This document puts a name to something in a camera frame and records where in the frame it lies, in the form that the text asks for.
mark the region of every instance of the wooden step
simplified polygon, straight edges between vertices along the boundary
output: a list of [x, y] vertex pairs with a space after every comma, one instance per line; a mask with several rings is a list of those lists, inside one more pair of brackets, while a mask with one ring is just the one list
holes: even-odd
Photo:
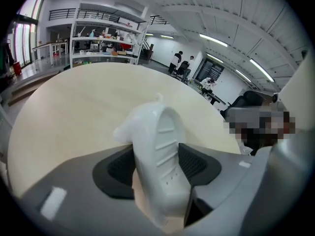
[[29, 97], [45, 82], [46, 81], [39, 82], [37, 84], [32, 85], [31, 87], [27, 87], [26, 89], [21, 90], [18, 93], [14, 94], [12, 98], [9, 100], [8, 105], [12, 106], [14, 103], [17, 103], [18, 101], [23, 100], [26, 97]]
[[52, 77], [56, 76], [58, 73], [59, 73], [59, 71], [55, 71], [55, 72], [52, 72], [52, 73], [44, 74], [44, 75], [39, 76], [37, 78], [34, 78], [34, 79], [30, 80], [30, 81], [27, 81], [26, 83], [21, 84], [14, 91], [12, 91], [12, 96], [17, 95], [20, 92], [25, 91], [28, 88], [32, 88], [34, 85], [36, 85], [38, 83], [48, 81]]

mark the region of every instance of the ceiling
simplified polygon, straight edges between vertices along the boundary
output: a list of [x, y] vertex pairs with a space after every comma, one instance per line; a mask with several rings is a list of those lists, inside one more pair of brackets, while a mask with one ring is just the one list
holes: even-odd
[[[162, 16], [188, 41], [238, 69], [264, 91], [280, 91], [302, 61], [310, 41], [285, 0], [133, 0]], [[199, 33], [228, 44], [224, 47]], [[249, 62], [254, 59], [275, 80]]]

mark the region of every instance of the shelf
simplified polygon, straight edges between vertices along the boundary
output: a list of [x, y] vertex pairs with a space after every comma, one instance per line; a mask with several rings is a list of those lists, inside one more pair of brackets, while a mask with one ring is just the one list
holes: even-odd
[[108, 55], [108, 54], [102, 54], [102, 53], [96, 53], [96, 54], [73, 54], [72, 58], [91, 58], [91, 57], [108, 57], [108, 58], [122, 58], [122, 59], [136, 59], [134, 57], [127, 57], [123, 55]]
[[142, 33], [141, 31], [137, 29], [133, 29], [128, 26], [124, 26], [122, 24], [117, 24], [109, 20], [100, 20], [100, 19], [94, 19], [94, 18], [77, 18], [76, 20], [77, 25], [79, 26], [104, 26], [106, 25], [107, 27], [115, 26], [115, 28], [123, 31], [129, 31], [132, 33], [140, 34]]
[[119, 8], [116, 8], [114, 6], [110, 6], [107, 4], [99, 4], [97, 2], [82, 1], [80, 7], [83, 10], [91, 9], [91, 10], [95, 10], [95, 11], [101, 11], [104, 13], [109, 13], [112, 15], [117, 15], [119, 17], [134, 21], [135, 23], [138, 23], [138, 24], [143, 23], [143, 22], [147, 22], [146, 19], [144, 19], [138, 15], [135, 15], [133, 13], [124, 11], [122, 9], [119, 9]]
[[104, 37], [73, 37], [72, 40], [75, 40], [75, 41], [101, 40], [101, 41], [107, 41], [107, 42], [117, 42], [117, 43], [121, 43], [121, 44], [132, 45], [130, 42], [127, 42], [127, 41], [117, 40], [117, 39], [112, 39], [112, 38], [104, 38]]

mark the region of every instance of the tube light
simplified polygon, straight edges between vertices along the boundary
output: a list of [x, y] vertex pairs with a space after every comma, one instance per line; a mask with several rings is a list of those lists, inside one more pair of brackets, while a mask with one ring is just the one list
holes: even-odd
[[240, 75], [242, 75], [245, 79], [247, 79], [249, 82], [251, 82], [251, 80], [249, 78], [247, 78], [243, 73], [241, 73], [239, 70], [236, 70]]
[[161, 35], [161, 37], [173, 38], [173, 37], [171, 37], [171, 36], [165, 36], [165, 35]]
[[212, 56], [212, 55], [210, 55], [209, 53], [207, 53], [207, 55], [208, 55], [209, 57], [211, 57], [211, 58], [213, 58], [213, 59], [215, 59], [215, 60], [217, 60], [217, 61], [219, 61], [219, 62], [223, 63], [223, 61], [222, 61], [222, 60], [220, 60], [220, 59], [218, 59], [218, 58], [216, 58], [216, 57], [213, 57], [213, 56]]
[[273, 78], [253, 59], [250, 59], [250, 62], [254, 64], [271, 82], [275, 82]]
[[216, 43], [218, 43], [218, 44], [220, 44], [220, 45], [223, 45], [223, 46], [227, 47], [227, 44], [226, 44], [226, 43], [224, 43], [224, 42], [222, 42], [222, 41], [220, 41], [220, 40], [217, 40], [217, 39], [215, 39], [215, 38], [208, 37], [208, 36], [202, 35], [202, 34], [199, 34], [199, 36], [200, 36], [200, 37], [204, 37], [204, 38], [206, 38], [206, 39], [209, 39], [209, 40], [214, 41], [214, 42], [216, 42]]

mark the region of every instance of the white desk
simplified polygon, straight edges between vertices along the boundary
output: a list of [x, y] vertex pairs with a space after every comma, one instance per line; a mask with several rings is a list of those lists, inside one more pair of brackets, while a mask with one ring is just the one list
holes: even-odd
[[182, 82], [143, 66], [82, 65], [45, 82], [17, 116], [8, 149], [14, 194], [21, 197], [68, 159], [120, 146], [114, 129], [157, 92], [182, 117], [187, 143], [240, 153], [219, 112]]
[[32, 55], [32, 59], [35, 60], [35, 51], [37, 51], [38, 49], [41, 49], [41, 48], [45, 48], [45, 47], [49, 47], [49, 54], [50, 54], [50, 64], [53, 65], [53, 52], [56, 52], [56, 51], [53, 51], [53, 47], [54, 46], [58, 46], [58, 49], [59, 49], [59, 58], [61, 59], [61, 45], [65, 45], [65, 54], [68, 53], [68, 42], [56, 42], [56, 43], [50, 43], [50, 44], [44, 44], [44, 45], [40, 45], [40, 46], [37, 46], [35, 48], [33, 48], [31, 50], [31, 55]]

